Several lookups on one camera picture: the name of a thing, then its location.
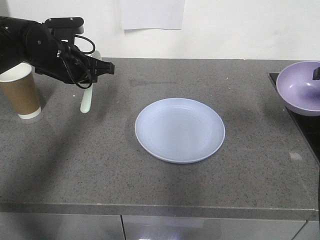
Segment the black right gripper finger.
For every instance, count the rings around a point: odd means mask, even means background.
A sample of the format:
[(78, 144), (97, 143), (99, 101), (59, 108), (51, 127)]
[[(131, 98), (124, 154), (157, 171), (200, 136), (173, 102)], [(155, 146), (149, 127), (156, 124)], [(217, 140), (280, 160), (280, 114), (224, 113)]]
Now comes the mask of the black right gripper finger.
[(320, 67), (316, 68), (316, 69), (313, 71), (312, 79), (313, 79), (314, 81), (320, 80)]

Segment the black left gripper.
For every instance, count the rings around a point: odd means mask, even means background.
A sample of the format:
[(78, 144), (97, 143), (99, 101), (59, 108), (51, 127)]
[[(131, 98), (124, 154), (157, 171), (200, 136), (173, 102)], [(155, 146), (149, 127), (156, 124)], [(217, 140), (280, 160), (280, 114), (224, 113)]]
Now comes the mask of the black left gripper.
[(97, 76), (115, 73), (112, 62), (89, 56), (96, 49), (94, 45), (91, 51), (81, 51), (76, 45), (66, 41), (60, 43), (62, 45), (53, 62), (35, 67), (37, 74), (49, 76), (65, 84), (91, 85), (98, 81)]

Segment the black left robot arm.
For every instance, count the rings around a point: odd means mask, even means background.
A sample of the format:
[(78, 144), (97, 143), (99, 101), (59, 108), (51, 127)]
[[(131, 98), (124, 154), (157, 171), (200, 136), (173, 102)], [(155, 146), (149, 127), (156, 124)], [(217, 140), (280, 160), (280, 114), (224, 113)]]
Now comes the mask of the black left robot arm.
[(0, 72), (22, 62), (34, 66), (37, 74), (85, 89), (104, 74), (114, 74), (111, 62), (81, 51), (75, 38), (83, 39), (81, 17), (49, 18), (44, 23), (2, 16), (0, 18)]

